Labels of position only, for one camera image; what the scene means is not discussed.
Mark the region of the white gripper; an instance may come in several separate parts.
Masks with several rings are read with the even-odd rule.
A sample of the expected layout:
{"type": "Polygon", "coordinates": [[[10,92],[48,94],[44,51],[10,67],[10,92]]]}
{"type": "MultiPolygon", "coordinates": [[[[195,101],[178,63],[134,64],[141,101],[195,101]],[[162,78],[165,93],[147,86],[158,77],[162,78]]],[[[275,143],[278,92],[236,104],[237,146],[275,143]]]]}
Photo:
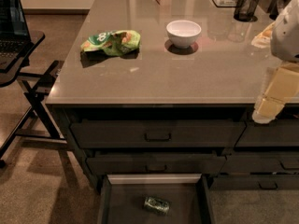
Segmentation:
{"type": "Polygon", "coordinates": [[[299,93],[299,0],[291,0],[275,20],[258,35],[251,45],[271,48],[282,61],[276,69],[268,69],[261,94],[254,105],[252,119],[267,124],[276,118],[293,97],[299,93]]]}

